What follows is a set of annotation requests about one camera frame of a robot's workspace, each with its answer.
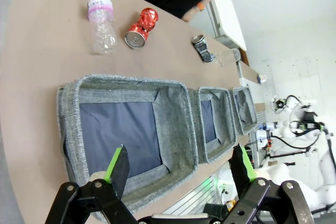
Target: fabric basket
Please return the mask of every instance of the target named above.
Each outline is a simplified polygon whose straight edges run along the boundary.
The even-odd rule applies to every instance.
[[[131,212],[197,168],[191,106],[180,82],[92,74],[59,88],[57,111],[70,181],[86,184],[125,145],[130,173],[122,201]]]
[[[257,125],[257,115],[249,87],[230,89],[237,133],[247,135]]]
[[[199,163],[211,163],[236,144],[232,103],[227,89],[189,89]]]

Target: green tape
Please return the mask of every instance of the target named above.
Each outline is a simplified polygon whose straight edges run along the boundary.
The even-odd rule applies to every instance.
[[[247,176],[249,177],[250,182],[252,182],[257,178],[257,175],[253,169],[250,159],[248,158],[245,148],[243,146],[241,146],[241,148],[241,150],[243,151],[243,162],[247,170]]]
[[[106,170],[106,173],[104,175],[104,180],[107,182],[107,183],[111,183],[110,181],[110,177],[111,177],[111,174],[113,172],[113,169],[114,169],[114,166],[116,165],[116,162],[119,158],[119,154],[121,152],[121,148],[122,147],[118,147],[113,155],[113,158],[109,164],[109,167],[107,167],[107,170]]]

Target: red crushed can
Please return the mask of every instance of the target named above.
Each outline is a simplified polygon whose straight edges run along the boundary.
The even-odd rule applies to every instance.
[[[131,48],[142,48],[153,30],[159,15],[152,8],[142,10],[138,22],[133,24],[125,35],[125,42]]]

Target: bolt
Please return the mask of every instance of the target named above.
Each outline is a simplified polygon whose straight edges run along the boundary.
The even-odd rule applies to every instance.
[[[287,182],[287,183],[286,183],[286,187],[287,187],[288,189],[293,189],[293,184]]]
[[[266,183],[265,183],[265,181],[263,181],[262,179],[260,179],[260,180],[258,181],[258,185],[259,185],[259,186],[265,186]]]
[[[68,190],[68,191],[72,191],[73,189],[74,189],[73,186],[68,186],[68,187],[67,187],[67,190]]]
[[[94,186],[97,187],[97,188],[99,188],[99,187],[102,186],[102,184],[100,182],[96,182]]]

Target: clear plastic bottle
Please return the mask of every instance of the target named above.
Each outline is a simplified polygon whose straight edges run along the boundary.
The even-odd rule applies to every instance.
[[[88,12],[93,50],[98,54],[112,51],[117,44],[112,0],[89,0]]]

